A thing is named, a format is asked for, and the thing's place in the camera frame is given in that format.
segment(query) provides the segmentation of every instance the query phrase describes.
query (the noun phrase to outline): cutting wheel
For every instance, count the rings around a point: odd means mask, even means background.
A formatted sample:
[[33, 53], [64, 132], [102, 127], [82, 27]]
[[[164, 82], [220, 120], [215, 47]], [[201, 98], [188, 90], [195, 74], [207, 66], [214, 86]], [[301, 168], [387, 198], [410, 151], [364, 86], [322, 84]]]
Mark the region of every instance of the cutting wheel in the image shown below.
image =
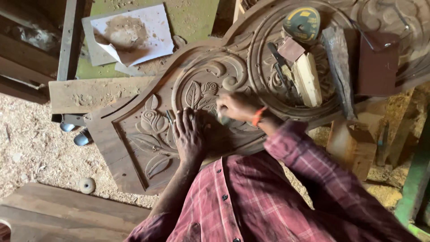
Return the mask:
[[300, 7], [291, 11], [283, 21], [288, 34], [301, 42], [315, 40], [318, 36], [321, 18], [312, 7]]

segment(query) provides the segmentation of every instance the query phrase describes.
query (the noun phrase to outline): red checkered shirt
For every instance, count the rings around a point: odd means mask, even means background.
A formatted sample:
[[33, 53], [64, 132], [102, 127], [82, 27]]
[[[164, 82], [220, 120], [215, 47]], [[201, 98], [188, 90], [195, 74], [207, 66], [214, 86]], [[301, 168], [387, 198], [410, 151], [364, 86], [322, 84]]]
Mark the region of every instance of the red checkered shirt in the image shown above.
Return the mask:
[[[169, 213], [150, 217], [126, 241], [418, 242], [313, 143], [306, 127], [288, 121], [267, 139], [267, 152], [209, 164], [191, 185], [179, 219]], [[306, 186], [314, 210], [276, 160]]]

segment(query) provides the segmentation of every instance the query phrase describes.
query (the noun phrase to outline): orange wristband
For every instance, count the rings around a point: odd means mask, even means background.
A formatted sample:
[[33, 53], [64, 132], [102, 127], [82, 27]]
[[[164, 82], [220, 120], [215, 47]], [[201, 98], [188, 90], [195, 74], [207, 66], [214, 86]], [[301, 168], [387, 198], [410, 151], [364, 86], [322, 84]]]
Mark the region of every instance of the orange wristband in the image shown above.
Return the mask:
[[263, 114], [264, 110], [267, 109], [267, 106], [262, 107], [261, 109], [257, 110], [252, 117], [252, 125], [257, 126], [258, 122], [261, 121], [261, 115]]

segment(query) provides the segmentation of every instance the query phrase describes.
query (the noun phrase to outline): white paper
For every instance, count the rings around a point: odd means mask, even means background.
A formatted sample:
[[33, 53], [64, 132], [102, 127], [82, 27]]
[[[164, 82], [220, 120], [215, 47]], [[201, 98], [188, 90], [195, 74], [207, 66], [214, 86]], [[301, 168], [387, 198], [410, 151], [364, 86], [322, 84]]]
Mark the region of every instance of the white paper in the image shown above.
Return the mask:
[[91, 26], [97, 44], [126, 67], [173, 54], [163, 4], [94, 19]]

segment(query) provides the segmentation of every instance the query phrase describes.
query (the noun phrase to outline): shirt sleeve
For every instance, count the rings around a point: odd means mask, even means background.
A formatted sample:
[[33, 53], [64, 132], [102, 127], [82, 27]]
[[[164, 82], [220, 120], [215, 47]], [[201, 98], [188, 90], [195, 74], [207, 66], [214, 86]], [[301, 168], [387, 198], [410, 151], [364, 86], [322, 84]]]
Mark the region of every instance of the shirt sleeve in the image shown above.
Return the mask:
[[358, 179], [343, 170], [305, 134], [307, 123], [287, 121], [264, 144], [306, 186], [314, 208], [372, 231], [383, 240], [418, 241]]
[[172, 213], [154, 215], [136, 226], [124, 242], [166, 241], [177, 221], [177, 216]]

